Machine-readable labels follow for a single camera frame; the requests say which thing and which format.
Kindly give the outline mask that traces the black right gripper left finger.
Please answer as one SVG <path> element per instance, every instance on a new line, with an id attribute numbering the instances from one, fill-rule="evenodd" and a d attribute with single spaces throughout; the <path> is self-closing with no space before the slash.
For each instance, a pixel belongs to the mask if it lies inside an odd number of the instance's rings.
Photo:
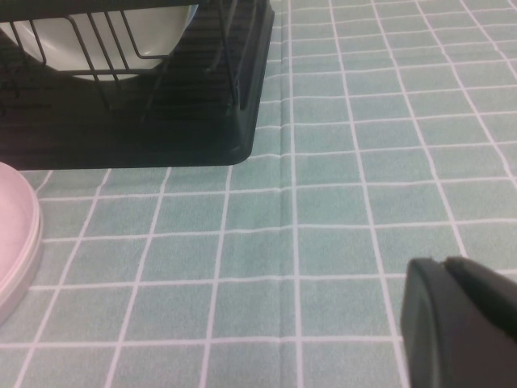
<path id="1" fill-rule="evenodd" d="M 514 387 L 516 322 L 489 320 L 443 262 L 408 263 L 401 333 L 410 385 Z"/>

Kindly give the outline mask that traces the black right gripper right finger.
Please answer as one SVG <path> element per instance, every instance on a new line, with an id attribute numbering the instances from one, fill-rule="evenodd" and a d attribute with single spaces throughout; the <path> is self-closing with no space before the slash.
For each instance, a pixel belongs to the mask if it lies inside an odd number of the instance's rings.
<path id="1" fill-rule="evenodd" d="M 516 322 L 515 282 L 471 259 L 449 257 L 443 265 L 489 320 Z"/>

